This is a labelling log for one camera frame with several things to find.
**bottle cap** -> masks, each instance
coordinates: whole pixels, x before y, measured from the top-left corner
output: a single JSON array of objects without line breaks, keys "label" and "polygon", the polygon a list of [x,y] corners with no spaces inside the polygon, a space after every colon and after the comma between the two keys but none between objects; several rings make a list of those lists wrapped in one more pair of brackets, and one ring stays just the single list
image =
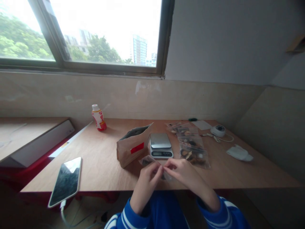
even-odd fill
[{"label": "bottle cap", "polygon": [[92,109],[93,109],[93,111],[99,111],[99,107],[97,104],[93,104]]}]

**desk surface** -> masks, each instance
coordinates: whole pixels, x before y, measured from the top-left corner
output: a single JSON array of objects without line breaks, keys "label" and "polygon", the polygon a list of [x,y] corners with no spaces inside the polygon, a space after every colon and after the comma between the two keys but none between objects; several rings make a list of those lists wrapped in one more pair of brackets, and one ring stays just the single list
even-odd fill
[{"label": "desk surface", "polygon": [[[130,163],[125,169],[120,167],[116,158],[116,142],[134,127],[145,126],[154,122],[152,132],[166,132],[168,120],[133,120],[106,119],[107,130],[98,132],[95,124],[89,125],[78,138],[49,163],[21,192],[51,192],[59,172],[60,165],[76,157],[82,157],[80,191],[123,191],[133,190],[142,166],[138,160]],[[212,126],[216,121],[207,121]],[[262,154],[234,136],[233,142],[217,143],[211,137],[203,137],[203,143],[209,153],[210,170],[195,166],[204,180],[214,189],[236,188],[275,188],[302,186],[277,165]],[[175,135],[168,133],[174,158],[179,158],[179,144]],[[238,161],[226,151],[238,144],[254,157],[251,162]],[[186,189],[178,181],[160,181],[158,190]]]},{"label": "desk surface", "polygon": [[0,118],[0,142],[6,142],[0,148],[0,161],[67,119],[67,117]]}]

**hand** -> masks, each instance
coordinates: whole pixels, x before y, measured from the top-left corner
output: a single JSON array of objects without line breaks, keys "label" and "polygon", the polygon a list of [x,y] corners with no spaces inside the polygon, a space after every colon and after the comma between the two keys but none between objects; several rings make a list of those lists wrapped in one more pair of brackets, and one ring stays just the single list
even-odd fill
[{"label": "hand", "polygon": [[159,163],[151,163],[150,165],[141,169],[140,177],[134,188],[133,194],[130,199],[130,206],[132,210],[140,215],[152,196],[158,181],[163,175],[163,166]]},{"label": "hand", "polygon": [[164,165],[164,170],[199,196],[210,211],[217,212],[220,209],[220,202],[215,191],[186,159],[169,158]]}]

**green foliage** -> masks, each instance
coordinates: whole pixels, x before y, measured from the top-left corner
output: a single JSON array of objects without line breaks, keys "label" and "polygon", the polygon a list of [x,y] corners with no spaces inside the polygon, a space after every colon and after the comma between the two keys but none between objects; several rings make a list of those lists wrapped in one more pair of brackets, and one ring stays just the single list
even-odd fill
[{"label": "green foliage", "polygon": [[107,63],[123,63],[118,52],[114,48],[110,48],[105,36],[99,38],[98,35],[93,35],[90,40],[89,60],[93,62]]},{"label": "green foliage", "polygon": [[133,61],[131,58],[125,60],[126,64],[133,65]]},{"label": "green foliage", "polygon": [[[118,52],[111,48],[105,37],[92,36],[89,55],[86,56],[76,46],[68,49],[73,61],[92,61],[132,65],[132,59],[122,60]],[[0,57],[21,59],[54,60],[44,36],[20,21],[0,13]]]},{"label": "green foliage", "polygon": [[69,53],[73,61],[88,61],[87,56],[76,46],[69,46]]},{"label": "green foliage", "polygon": [[0,56],[53,60],[43,35],[16,17],[0,13]]}]

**person's left hand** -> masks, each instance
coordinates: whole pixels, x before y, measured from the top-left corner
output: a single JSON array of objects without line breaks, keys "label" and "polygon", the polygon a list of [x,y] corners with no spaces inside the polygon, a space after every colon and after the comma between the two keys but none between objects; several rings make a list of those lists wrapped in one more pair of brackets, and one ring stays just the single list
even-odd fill
[{"label": "person's left hand", "polygon": [[[158,171],[153,177],[153,171],[156,169],[158,169]],[[150,165],[141,169],[139,180],[136,183],[129,202],[132,210],[136,214],[140,215],[142,213],[163,172],[163,166],[157,162],[151,163]]]}]

